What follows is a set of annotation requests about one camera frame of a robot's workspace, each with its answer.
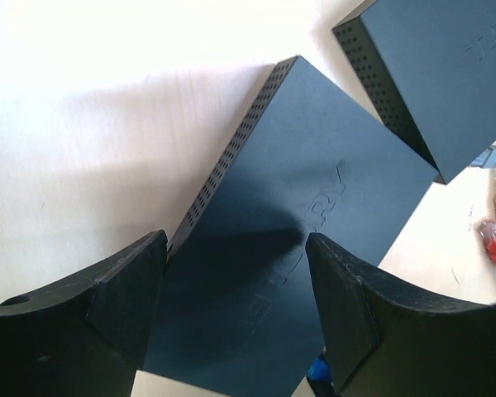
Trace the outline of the black network switch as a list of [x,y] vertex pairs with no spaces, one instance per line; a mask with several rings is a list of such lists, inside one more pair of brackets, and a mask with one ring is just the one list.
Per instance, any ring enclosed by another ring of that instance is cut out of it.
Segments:
[[291,395],[323,345],[309,234],[378,265],[435,178],[302,56],[279,62],[169,242],[145,371]]
[[441,182],[496,141],[496,1],[365,1],[332,32],[382,123]]

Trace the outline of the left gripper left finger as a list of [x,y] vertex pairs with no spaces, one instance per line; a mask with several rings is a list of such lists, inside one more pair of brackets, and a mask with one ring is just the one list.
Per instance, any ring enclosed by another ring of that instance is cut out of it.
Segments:
[[128,396],[145,363],[165,232],[0,304],[0,396]]

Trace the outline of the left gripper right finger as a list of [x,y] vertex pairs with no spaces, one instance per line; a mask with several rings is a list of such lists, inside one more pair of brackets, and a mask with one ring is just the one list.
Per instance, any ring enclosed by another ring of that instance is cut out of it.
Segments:
[[408,283],[320,233],[306,252],[339,395],[496,396],[496,304]]

